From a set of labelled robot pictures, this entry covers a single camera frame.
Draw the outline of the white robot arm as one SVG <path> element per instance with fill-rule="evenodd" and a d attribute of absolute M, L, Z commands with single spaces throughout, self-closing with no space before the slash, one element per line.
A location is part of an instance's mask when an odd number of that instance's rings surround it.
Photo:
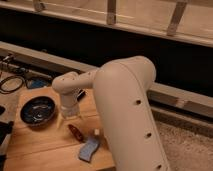
<path fill-rule="evenodd" d="M 52 87 L 64 117 L 79 112 L 78 90 L 93 90 L 117 171 L 171 171 L 147 97 L 155 78 L 151 60 L 134 56 L 83 74 L 68 72 L 56 77 Z"/>

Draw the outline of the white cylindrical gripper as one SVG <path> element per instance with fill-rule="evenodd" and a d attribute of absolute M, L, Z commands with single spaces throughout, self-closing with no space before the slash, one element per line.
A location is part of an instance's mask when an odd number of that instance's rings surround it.
<path fill-rule="evenodd" d="M 64 117 L 67 118 L 77 115 L 79 122 L 83 122 L 83 117 L 79 113 L 80 108 L 76 97 L 61 96 L 60 103 L 61 103 L 60 110 L 62 115 L 59 115 L 57 118 L 56 124 L 57 129 L 60 129 L 61 126 L 63 125 L 65 120 Z"/>

